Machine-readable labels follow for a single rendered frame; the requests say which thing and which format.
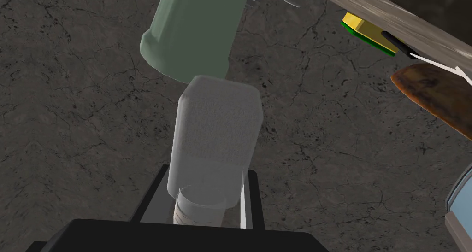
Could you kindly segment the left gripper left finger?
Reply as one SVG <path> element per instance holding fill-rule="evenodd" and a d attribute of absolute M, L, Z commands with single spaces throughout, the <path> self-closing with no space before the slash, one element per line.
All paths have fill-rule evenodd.
<path fill-rule="evenodd" d="M 169 165 L 162 165 L 131 216 L 131 222 L 168 224 L 174 210 L 174 198 L 168 194 Z"/>

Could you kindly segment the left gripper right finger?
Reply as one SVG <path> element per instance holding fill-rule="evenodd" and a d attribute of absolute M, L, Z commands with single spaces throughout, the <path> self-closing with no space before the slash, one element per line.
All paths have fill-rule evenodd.
<path fill-rule="evenodd" d="M 240 228 L 265 230 L 257 173 L 249 170 L 240 196 Z"/>

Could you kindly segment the clear grey shaker bottle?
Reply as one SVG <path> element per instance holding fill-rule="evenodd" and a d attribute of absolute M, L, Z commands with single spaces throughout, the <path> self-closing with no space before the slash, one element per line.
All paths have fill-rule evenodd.
<path fill-rule="evenodd" d="M 219 227 L 244 187 L 263 121 L 258 89 L 196 76 L 178 101 L 167 190 L 174 224 Z"/>

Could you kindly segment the pale green bottle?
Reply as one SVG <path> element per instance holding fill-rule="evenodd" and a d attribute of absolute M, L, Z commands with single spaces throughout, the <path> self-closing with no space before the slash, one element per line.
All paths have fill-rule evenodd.
<path fill-rule="evenodd" d="M 247 0 L 160 0 L 142 35 L 141 56 L 162 75 L 189 83 L 226 77 Z"/>

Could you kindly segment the yellow and green sponge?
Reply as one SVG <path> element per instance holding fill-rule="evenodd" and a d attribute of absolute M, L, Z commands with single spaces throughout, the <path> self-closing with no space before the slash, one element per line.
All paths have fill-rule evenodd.
<path fill-rule="evenodd" d="M 354 36 L 390 56 L 395 56 L 399 51 L 393 43 L 382 36 L 383 29 L 350 12 L 345 14 L 341 20 L 341 25 Z"/>

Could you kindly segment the pale blue bowl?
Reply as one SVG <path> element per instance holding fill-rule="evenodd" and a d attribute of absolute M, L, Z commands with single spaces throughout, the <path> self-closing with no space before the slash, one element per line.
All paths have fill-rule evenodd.
<path fill-rule="evenodd" d="M 472 163 L 451 188 L 445 225 L 461 252 L 472 252 Z"/>

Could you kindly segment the brown bread loaf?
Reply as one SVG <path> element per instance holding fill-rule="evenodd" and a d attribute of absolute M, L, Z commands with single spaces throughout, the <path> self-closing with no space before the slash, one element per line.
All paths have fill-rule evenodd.
<path fill-rule="evenodd" d="M 411 101 L 472 140 L 472 86 L 464 78 L 427 63 L 399 69 L 390 78 Z"/>

